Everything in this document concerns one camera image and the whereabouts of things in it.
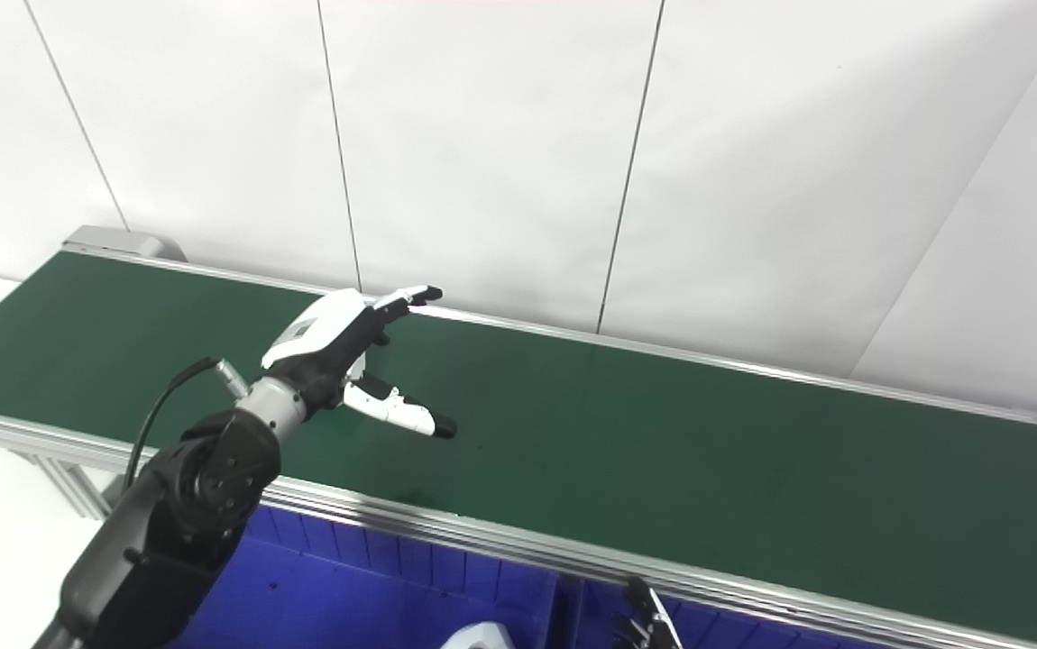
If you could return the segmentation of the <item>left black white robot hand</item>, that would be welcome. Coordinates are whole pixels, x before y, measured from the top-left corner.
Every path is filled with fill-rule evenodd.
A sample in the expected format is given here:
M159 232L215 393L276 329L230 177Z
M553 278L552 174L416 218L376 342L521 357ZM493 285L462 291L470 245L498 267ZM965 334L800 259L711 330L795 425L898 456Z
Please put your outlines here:
M305 416L345 406L403 430L452 439L457 432L452 418L367 374L365 362L371 346L390 341L387 324L443 295L428 284L400 288L371 303L354 288L327 293L272 342L262 356L264 377L290 388L304 403Z

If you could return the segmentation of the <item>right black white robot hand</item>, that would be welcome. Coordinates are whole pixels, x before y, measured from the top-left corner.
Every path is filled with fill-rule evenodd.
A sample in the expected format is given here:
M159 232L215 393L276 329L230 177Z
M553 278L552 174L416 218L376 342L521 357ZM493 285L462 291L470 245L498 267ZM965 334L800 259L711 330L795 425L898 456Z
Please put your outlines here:
M621 594L630 606L630 615L610 618L612 648L684 648L674 620L646 580L630 576Z

